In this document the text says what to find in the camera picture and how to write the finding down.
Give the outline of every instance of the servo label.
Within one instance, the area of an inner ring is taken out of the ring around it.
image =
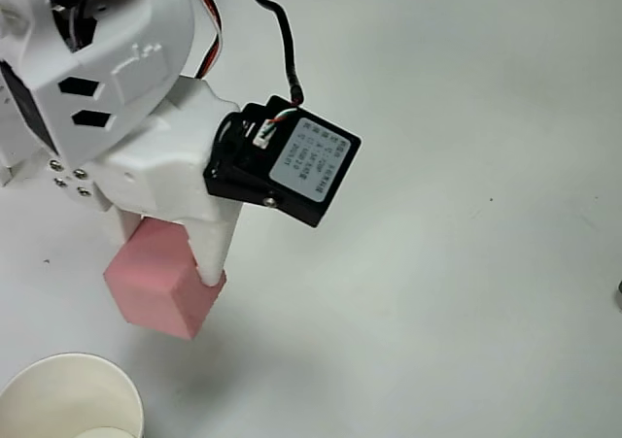
[[[311,200],[326,200],[352,143],[302,118],[270,171],[270,179]]]

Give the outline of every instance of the cup rim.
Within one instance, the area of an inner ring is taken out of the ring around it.
[[[132,379],[129,378],[129,375],[127,375],[125,371],[122,368],[120,368],[115,362],[107,358],[104,358],[100,355],[86,354],[86,353],[64,353],[64,354],[53,354],[53,355],[44,357],[30,364],[29,366],[21,370],[19,373],[14,375],[12,379],[9,380],[9,382],[0,390],[0,397],[3,396],[19,378],[26,375],[31,370],[34,370],[36,367],[44,363],[48,363],[52,360],[63,359],[63,358],[86,358],[90,360],[96,360],[98,362],[102,362],[106,364],[109,367],[112,367],[113,370],[119,373],[123,377],[123,379],[127,382],[127,384],[130,386],[130,389],[132,390],[132,393],[134,394],[134,399],[136,400],[138,404],[138,410],[140,413],[140,417],[139,417],[140,430],[136,438],[143,438],[145,436],[145,406],[143,404],[143,398],[140,395],[138,387],[136,387]]]

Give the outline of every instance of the black servo motor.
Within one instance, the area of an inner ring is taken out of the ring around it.
[[[225,118],[205,182],[212,195],[317,227],[360,147],[357,136],[273,96]]]

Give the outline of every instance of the red wire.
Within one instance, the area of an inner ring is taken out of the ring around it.
[[[214,17],[214,20],[219,26],[220,30],[223,30],[223,20],[221,18],[221,13],[218,10],[218,6],[214,0],[202,0],[205,4],[205,7],[208,9],[209,13]],[[207,51],[201,65],[199,66],[198,71],[196,72],[196,79],[203,79],[207,73],[209,72],[216,56],[218,55],[218,51],[221,47],[221,39],[217,36],[216,40],[212,44],[212,47]]]

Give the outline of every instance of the black cable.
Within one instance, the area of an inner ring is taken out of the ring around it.
[[[290,83],[290,91],[292,94],[292,104],[300,106],[304,102],[304,93],[302,91],[302,85],[295,69],[295,54],[294,54],[294,36],[292,35],[292,28],[290,27],[290,21],[285,9],[274,1],[270,0],[256,0],[265,9],[272,11],[279,20],[279,26],[281,27],[281,34],[283,36],[283,47],[285,51],[285,70],[288,76],[288,82]]]

